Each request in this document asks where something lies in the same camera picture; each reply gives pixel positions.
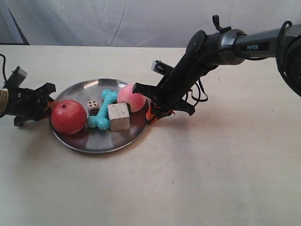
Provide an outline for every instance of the teal dog bone toy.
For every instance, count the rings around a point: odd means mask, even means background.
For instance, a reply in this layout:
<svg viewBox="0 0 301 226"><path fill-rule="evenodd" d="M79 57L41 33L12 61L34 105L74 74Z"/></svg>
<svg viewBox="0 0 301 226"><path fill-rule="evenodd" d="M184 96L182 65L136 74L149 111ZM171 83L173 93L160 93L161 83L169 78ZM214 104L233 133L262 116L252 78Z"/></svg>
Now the teal dog bone toy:
<svg viewBox="0 0 301 226"><path fill-rule="evenodd" d="M108 105L117 102L117 95L118 92L112 92L109 89L105 89L102 91L103 104L97 115L92 115L88 117L87 126L89 128L98 127L100 130L107 130L110 127L110 121L108 119Z"/></svg>

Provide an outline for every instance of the white die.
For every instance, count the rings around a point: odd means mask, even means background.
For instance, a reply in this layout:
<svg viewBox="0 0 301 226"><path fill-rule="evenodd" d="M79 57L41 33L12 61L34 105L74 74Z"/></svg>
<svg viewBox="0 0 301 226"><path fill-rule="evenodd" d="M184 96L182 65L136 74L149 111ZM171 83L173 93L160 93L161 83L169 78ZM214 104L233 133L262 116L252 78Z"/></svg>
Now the white die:
<svg viewBox="0 0 301 226"><path fill-rule="evenodd" d="M87 103L89 115L97 115L99 112L99 103L96 100L90 100Z"/></svg>

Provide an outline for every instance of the red ball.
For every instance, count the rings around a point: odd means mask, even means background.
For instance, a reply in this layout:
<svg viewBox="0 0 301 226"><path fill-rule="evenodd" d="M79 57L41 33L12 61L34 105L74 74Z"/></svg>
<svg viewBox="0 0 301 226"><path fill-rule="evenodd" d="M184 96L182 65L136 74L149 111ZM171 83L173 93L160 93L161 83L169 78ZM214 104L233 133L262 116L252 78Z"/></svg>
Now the red ball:
<svg viewBox="0 0 301 226"><path fill-rule="evenodd" d="M50 122L53 129L63 135L72 135L82 130L87 113L83 105L75 100L64 100L52 110Z"/></svg>

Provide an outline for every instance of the pink ball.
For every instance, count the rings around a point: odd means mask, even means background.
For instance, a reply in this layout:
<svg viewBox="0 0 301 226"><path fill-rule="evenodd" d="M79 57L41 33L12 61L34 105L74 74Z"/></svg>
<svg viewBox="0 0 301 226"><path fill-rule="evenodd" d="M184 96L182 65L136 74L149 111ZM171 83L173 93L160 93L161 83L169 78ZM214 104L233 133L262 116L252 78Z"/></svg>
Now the pink ball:
<svg viewBox="0 0 301 226"><path fill-rule="evenodd" d="M137 112L145 105L146 97L133 93L134 84L128 84L120 89L117 96L117 103L127 103L130 105L131 112Z"/></svg>

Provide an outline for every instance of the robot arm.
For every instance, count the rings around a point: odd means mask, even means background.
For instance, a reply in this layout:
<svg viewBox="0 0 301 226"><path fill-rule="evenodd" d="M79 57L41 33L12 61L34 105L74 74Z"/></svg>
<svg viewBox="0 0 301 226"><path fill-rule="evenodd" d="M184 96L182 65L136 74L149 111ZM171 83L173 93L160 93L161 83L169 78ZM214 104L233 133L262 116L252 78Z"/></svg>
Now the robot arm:
<svg viewBox="0 0 301 226"><path fill-rule="evenodd" d="M207 35L203 30L189 41L185 54L173 68L155 61L152 70L163 75L157 86L136 83L134 93L151 100L146 120L149 124L170 116L174 111L194 114L195 105L183 99L194 84L204 92L200 78L220 65L238 65L247 60L274 57L287 85L301 96L301 24L286 21L279 29L246 35L231 27L221 28L219 17L213 16L217 33Z"/></svg>

